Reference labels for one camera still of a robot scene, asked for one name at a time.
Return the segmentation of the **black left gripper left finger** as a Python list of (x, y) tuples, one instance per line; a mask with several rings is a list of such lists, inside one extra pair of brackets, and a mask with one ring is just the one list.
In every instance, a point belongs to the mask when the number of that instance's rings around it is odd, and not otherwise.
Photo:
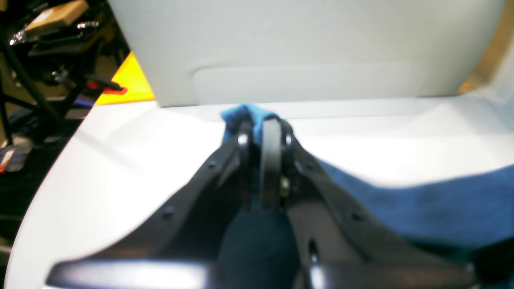
[(251, 206), (252, 123), (212, 153), (139, 227), (95, 254), (54, 265), (55, 289), (218, 289), (227, 227)]

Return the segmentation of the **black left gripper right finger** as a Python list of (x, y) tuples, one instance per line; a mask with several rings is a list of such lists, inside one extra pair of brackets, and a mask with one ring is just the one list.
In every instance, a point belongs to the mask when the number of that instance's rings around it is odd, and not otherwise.
[(472, 265), (391, 232), (328, 175), (285, 121), (264, 121), (261, 205), (289, 218), (302, 289), (475, 289)]

